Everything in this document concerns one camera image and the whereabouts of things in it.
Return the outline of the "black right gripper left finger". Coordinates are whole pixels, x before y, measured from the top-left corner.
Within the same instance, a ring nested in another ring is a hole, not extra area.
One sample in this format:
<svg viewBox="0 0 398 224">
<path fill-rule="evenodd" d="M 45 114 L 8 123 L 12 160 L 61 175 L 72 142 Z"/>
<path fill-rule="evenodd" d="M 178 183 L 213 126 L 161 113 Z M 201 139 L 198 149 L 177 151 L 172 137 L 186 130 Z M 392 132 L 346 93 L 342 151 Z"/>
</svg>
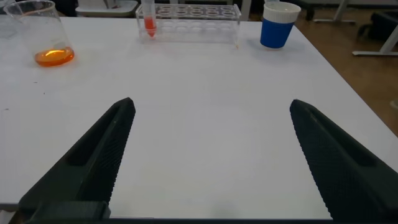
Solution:
<svg viewBox="0 0 398 224">
<path fill-rule="evenodd" d="M 42 202 L 109 203 L 135 113 L 130 98 L 115 102 L 19 200 L 22 214 Z"/>
</svg>

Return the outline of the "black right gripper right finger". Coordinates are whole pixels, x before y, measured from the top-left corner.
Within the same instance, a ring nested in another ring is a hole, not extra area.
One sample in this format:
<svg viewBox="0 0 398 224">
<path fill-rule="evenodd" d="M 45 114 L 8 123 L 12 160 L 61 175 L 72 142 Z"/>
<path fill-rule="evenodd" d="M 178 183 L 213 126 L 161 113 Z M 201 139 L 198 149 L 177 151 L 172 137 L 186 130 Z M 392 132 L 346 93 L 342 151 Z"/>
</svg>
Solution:
<svg viewBox="0 0 398 224">
<path fill-rule="evenodd" d="M 397 172 L 325 116 L 294 100 L 290 115 L 334 221 L 396 221 Z"/>
</svg>

